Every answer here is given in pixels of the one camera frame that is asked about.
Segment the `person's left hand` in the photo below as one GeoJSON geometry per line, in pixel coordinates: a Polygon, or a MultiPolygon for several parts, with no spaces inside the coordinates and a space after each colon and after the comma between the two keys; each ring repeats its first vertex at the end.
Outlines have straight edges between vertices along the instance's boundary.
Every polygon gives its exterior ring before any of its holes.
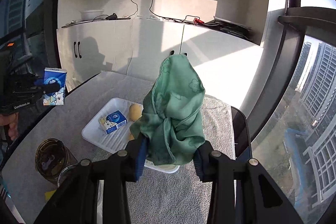
{"type": "Polygon", "coordinates": [[[14,141],[18,137],[18,118],[19,113],[0,115],[1,126],[5,130],[6,139],[14,141]]]}

